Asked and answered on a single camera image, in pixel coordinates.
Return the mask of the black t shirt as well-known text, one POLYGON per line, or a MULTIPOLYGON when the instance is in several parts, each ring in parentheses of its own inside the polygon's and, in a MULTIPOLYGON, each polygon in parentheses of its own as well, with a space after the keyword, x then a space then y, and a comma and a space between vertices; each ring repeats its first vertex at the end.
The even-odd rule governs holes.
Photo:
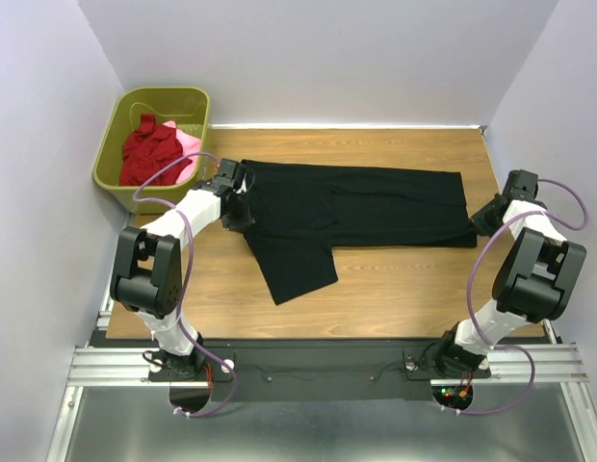
POLYGON ((244 238, 275 304, 337 281, 333 248, 474 248, 458 172, 244 162, 244 238))

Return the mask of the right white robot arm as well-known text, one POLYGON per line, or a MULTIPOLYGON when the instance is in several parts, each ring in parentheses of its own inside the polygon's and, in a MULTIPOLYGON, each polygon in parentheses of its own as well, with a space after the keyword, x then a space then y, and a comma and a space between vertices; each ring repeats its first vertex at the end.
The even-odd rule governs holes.
POLYGON ((508 174, 501 192, 472 215, 489 249, 505 232, 514 243, 491 291, 478 311, 447 330, 433 352, 438 372, 452 376, 486 367, 487 354, 512 331, 558 319, 571 298, 586 259, 586 248, 554 226, 559 218, 537 199, 546 180, 523 169, 508 174))

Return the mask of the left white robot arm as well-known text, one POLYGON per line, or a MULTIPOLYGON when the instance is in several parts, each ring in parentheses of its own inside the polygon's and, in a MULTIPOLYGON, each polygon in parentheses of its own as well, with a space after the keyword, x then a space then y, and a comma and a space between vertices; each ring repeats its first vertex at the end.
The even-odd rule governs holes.
POLYGON ((194 256, 195 236, 218 220, 227 230, 248 229, 254 220, 247 193, 254 184, 254 172, 223 159, 213 178, 196 182, 178 203, 151 197, 169 209, 141 228, 124 228, 118 236, 110 297, 145 323, 182 378, 198 377, 205 359, 201 336, 182 313, 190 278, 182 272, 182 251, 187 248, 194 256))

